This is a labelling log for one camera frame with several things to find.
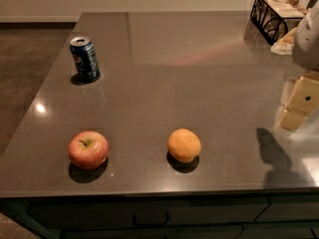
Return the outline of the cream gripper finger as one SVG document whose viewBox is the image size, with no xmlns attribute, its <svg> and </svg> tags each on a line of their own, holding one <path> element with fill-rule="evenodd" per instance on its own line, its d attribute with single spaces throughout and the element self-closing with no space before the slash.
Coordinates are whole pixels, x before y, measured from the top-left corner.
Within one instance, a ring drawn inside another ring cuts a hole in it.
<svg viewBox="0 0 319 239">
<path fill-rule="evenodd" d="M 300 128 L 319 108 L 319 73 L 306 72 L 286 81 L 277 114 L 277 125 L 288 131 Z"/>
</svg>

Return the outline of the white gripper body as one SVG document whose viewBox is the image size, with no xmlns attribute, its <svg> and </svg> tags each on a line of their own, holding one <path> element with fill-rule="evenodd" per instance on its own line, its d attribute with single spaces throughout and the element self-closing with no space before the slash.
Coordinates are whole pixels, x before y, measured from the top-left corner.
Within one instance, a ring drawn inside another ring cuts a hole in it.
<svg viewBox="0 0 319 239">
<path fill-rule="evenodd" d="M 319 8 L 311 8 L 297 26 L 293 61 L 306 70 L 319 70 Z"/>
</svg>

